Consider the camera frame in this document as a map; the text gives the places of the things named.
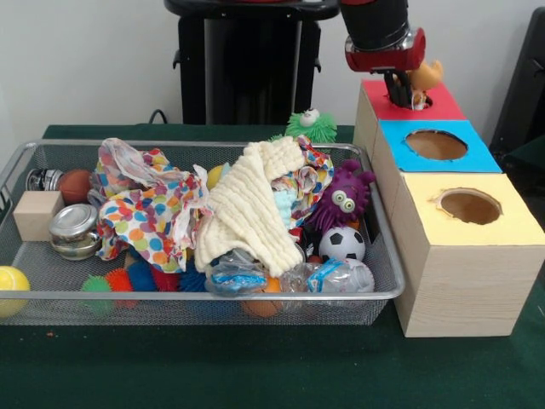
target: wire mesh basket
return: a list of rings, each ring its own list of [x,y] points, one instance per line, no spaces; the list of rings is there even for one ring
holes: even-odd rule
[[[182,170],[199,164],[210,169],[234,163],[243,143],[129,141],[139,150],[159,147],[171,164]],[[387,300],[404,289],[399,255],[375,183],[371,205],[365,213],[362,234],[367,245],[364,262],[375,276],[372,293],[253,293],[223,297],[191,292],[81,292],[89,275],[102,275],[123,266],[118,259],[98,257],[81,262],[61,258],[46,242],[23,242],[13,209],[25,190],[25,178],[35,168],[93,170],[100,141],[43,140],[16,151],[0,175],[0,265],[20,269],[31,283],[30,291],[0,291],[2,300],[24,299],[16,315],[0,319],[3,325],[370,325]],[[334,164],[356,158],[363,170],[369,160],[348,144],[316,145],[331,155]],[[123,301],[137,300],[132,308]],[[107,314],[96,314],[90,304],[103,305]]]

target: stacked wooden boxes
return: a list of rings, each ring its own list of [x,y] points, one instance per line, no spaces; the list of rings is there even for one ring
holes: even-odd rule
[[[353,143],[367,151],[404,261],[407,337],[505,336],[545,258],[545,234],[442,85],[390,103],[364,81]]]

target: soccer ball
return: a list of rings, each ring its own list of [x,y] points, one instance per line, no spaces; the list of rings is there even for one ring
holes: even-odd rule
[[[318,252],[324,262],[331,258],[362,261],[365,256],[364,238],[353,228],[330,228],[322,237]]]

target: purple monster toy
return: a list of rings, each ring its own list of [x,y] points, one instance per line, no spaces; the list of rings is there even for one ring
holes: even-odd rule
[[[346,226],[364,214],[365,206],[369,203],[369,185],[375,181],[375,174],[360,172],[354,175],[359,168],[356,159],[345,160],[335,168],[333,181],[308,219],[317,230],[325,233],[330,228]]]

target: brown ball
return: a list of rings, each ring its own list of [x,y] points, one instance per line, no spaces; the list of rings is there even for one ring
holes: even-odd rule
[[[281,292],[280,280],[267,278],[267,287],[261,292]],[[252,317],[269,318],[280,312],[282,303],[280,301],[243,301],[242,310]]]
[[[89,180],[91,172],[85,169],[74,169],[66,172],[59,180],[59,190],[65,205],[88,203],[87,193],[91,190]]]

